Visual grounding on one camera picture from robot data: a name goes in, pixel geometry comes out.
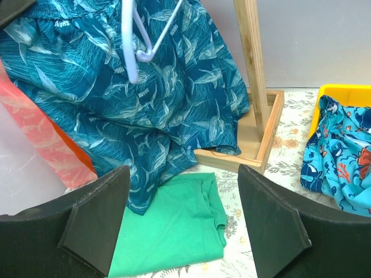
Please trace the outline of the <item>light blue patterned shorts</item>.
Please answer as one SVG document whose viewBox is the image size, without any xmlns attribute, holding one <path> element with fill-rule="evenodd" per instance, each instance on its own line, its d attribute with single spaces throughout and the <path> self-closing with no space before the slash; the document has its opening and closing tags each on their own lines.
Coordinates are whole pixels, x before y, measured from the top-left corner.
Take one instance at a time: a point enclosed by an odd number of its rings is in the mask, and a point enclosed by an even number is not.
<svg viewBox="0 0 371 278">
<path fill-rule="evenodd" d="M 318 126 L 304 151 L 301 186 L 334 199 L 352 214 L 370 217 L 370 108 L 319 100 Z"/>
</svg>

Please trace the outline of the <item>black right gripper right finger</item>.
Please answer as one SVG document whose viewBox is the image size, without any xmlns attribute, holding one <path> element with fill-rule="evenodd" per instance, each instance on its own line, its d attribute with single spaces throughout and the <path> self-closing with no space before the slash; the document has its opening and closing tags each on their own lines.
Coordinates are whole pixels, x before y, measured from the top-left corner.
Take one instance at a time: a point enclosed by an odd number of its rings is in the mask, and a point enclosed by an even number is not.
<svg viewBox="0 0 371 278">
<path fill-rule="evenodd" d="M 258 277 L 370 277 L 370 218 L 317 203 L 243 164 L 238 187 Z"/>
</svg>

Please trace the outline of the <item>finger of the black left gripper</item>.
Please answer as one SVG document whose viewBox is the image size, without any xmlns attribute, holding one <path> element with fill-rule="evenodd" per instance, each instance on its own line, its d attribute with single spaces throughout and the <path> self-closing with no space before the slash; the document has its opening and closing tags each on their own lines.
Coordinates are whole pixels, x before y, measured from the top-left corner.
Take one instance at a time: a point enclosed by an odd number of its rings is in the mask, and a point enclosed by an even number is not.
<svg viewBox="0 0 371 278">
<path fill-rule="evenodd" d="M 34 4 L 35 0 L 1 0 L 1 28 L 7 27 L 15 18 L 19 17 Z"/>
</svg>

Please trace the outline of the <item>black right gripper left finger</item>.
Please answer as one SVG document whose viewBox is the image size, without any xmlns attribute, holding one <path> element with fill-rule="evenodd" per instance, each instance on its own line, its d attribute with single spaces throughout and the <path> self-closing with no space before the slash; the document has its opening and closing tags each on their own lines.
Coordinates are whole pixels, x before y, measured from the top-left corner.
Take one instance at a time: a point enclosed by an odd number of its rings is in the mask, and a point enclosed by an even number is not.
<svg viewBox="0 0 371 278">
<path fill-rule="evenodd" d="M 1 216 L 1 277 L 107 277 L 130 188 L 120 166 L 16 215 Z"/>
</svg>

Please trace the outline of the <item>green folded cloth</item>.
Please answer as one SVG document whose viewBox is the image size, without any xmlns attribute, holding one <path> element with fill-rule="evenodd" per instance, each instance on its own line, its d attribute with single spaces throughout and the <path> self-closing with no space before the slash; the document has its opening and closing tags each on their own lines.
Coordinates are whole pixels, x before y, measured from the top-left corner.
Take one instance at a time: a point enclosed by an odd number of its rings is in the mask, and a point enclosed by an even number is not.
<svg viewBox="0 0 371 278">
<path fill-rule="evenodd" d="M 177 175 L 159 187 L 144 215 L 125 209 L 109 277 L 221 259 L 226 225 L 215 174 Z"/>
</svg>

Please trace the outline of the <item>yellow plastic bin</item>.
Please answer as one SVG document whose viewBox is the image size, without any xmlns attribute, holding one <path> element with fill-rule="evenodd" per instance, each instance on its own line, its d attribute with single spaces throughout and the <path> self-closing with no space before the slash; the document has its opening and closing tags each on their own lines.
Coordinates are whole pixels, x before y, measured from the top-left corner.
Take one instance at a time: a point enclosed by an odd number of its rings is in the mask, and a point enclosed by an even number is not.
<svg viewBox="0 0 371 278">
<path fill-rule="evenodd" d="M 320 116 L 319 99 L 323 95 L 334 98 L 341 105 L 370 107 L 370 85 L 342 85 L 342 84 L 322 85 L 319 88 L 319 93 L 315 103 L 314 114 L 312 117 L 308 138 L 310 138 L 315 133 L 318 127 Z"/>
</svg>

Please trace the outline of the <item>dark blue shark shorts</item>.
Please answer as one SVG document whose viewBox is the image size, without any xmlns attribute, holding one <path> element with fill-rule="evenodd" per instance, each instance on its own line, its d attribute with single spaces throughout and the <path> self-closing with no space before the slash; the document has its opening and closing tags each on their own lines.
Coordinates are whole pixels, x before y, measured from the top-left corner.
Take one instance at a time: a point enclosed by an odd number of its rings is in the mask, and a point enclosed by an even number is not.
<svg viewBox="0 0 371 278">
<path fill-rule="evenodd" d="M 121 1 L 37 1 L 1 31 L 10 80 L 90 157 L 103 176 L 130 167 L 128 207 L 144 214 L 157 188 L 196 165 L 196 149 L 240 153 L 250 108 L 243 79 L 200 1 L 184 1 L 132 84 Z"/>
</svg>

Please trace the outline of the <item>pink patterned shorts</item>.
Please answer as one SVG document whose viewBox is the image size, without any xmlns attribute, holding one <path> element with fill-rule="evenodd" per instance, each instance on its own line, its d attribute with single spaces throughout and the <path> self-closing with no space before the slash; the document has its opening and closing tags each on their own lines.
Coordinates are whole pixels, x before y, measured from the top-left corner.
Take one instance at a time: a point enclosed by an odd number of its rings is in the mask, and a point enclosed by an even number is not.
<svg viewBox="0 0 371 278">
<path fill-rule="evenodd" d="M 67 188 L 95 180 L 90 171 L 61 139 L 48 117 L 9 79 L 1 65 L 1 104 Z"/>
</svg>

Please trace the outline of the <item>orange shorts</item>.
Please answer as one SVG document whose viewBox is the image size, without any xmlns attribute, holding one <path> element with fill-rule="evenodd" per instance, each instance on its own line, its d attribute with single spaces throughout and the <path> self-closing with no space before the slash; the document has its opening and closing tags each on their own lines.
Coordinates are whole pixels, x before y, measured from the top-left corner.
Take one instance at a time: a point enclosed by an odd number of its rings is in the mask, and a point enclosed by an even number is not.
<svg viewBox="0 0 371 278">
<path fill-rule="evenodd" d="M 70 150 L 73 151 L 75 156 L 93 173 L 96 174 L 96 171 L 93 167 L 92 161 L 88 154 L 80 148 L 54 121 L 48 117 L 49 122 L 52 124 L 55 131 L 61 137 L 61 139 L 66 143 Z"/>
</svg>

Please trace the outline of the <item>wooden clothes rack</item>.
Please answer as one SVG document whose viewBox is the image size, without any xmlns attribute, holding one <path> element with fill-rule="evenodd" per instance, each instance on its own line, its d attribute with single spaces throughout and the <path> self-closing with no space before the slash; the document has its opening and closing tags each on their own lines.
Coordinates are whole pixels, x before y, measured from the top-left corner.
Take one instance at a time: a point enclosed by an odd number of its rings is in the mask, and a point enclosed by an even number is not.
<svg viewBox="0 0 371 278">
<path fill-rule="evenodd" d="M 285 102 L 284 91 L 265 86 L 263 52 L 256 1 L 235 1 L 235 12 L 247 69 L 250 112 L 238 122 L 239 155 L 227 155 L 211 149 L 197 149 L 199 164 L 237 172 L 246 164 L 263 174 L 271 153 L 275 133 Z"/>
</svg>

